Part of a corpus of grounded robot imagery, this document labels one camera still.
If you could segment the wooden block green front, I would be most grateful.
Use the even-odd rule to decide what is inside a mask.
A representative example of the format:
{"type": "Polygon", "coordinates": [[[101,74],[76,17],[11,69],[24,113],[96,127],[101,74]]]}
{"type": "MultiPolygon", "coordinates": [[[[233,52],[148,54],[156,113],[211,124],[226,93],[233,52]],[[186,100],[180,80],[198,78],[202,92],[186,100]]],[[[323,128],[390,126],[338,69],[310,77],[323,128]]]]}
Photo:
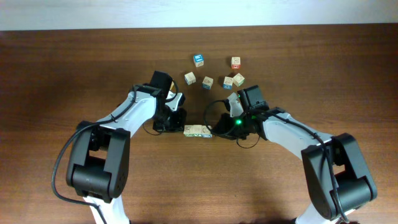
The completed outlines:
{"type": "Polygon", "coordinates": [[[183,130],[183,134],[186,137],[193,137],[192,131],[193,131],[193,125],[185,125],[184,126],[184,130],[183,130]]]}

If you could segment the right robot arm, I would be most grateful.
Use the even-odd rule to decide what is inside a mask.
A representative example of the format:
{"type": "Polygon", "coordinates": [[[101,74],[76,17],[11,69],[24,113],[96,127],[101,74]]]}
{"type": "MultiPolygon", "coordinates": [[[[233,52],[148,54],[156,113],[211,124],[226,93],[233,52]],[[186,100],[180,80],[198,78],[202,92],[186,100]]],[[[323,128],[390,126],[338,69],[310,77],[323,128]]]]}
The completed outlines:
{"type": "Polygon", "coordinates": [[[276,143],[303,163],[310,205],[294,223],[349,223],[348,214],[377,197],[357,140],[317,131],[282,108],[270,108],[257,85],[222,100],[227,112],[211,134],[239,141],[250,134],[276,143]]]}

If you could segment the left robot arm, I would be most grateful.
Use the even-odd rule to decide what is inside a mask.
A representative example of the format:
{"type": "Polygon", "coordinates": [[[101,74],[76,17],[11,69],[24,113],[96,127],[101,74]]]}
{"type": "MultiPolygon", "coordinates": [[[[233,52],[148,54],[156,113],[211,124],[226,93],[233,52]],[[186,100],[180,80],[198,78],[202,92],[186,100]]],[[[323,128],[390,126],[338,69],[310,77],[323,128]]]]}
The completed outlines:
{"type": "Polygon", "coordinates": [[[127,98],[106,117],[82,121],[72,145],[66,183],[90,206],[96,223],[129,223],[122,192],[129,173],[130,142],[148,120],[158,134],[183,131],[185,96],[171,92],[174,80],[155,71],[150,82],[134,85],[127,98]]]}

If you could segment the wooden block green edge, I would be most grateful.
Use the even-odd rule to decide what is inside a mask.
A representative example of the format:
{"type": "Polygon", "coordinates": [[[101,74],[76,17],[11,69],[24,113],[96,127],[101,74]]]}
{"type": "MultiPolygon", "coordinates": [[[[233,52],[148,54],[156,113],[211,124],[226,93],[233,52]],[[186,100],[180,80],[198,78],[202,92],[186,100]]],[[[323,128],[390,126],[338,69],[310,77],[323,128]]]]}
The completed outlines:
{"type": "Polygon", "coordinates": [[[244,83],[244,81],[245,78],[240,73],[235,74],[235,76],[233,77],[233,83],[237,87],[240,87],[244,83]]]}

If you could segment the plain wooden block far left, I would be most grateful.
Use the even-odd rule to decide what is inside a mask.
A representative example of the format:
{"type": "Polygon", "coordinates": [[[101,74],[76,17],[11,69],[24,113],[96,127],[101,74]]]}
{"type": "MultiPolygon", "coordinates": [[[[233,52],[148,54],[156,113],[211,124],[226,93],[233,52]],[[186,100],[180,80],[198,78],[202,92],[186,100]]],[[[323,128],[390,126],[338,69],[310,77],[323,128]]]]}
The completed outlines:
{"type": "Polygon", "coordinates": [[[174,86],[174,81],[172,81],[169,91],[173,91],[174,86]]]}

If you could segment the blue top wooden block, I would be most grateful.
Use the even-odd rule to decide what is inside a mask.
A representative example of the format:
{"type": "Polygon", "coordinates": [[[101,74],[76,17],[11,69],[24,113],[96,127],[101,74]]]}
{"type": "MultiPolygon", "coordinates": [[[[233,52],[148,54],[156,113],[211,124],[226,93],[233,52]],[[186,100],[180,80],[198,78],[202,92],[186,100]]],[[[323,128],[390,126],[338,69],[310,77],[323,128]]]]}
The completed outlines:
{"type": "Polygon", "coordinates": [[[193,56],[193,62],[196,67],[201,67],[204,65],[204,58],[202,54],[196,54],[193,56]]]}

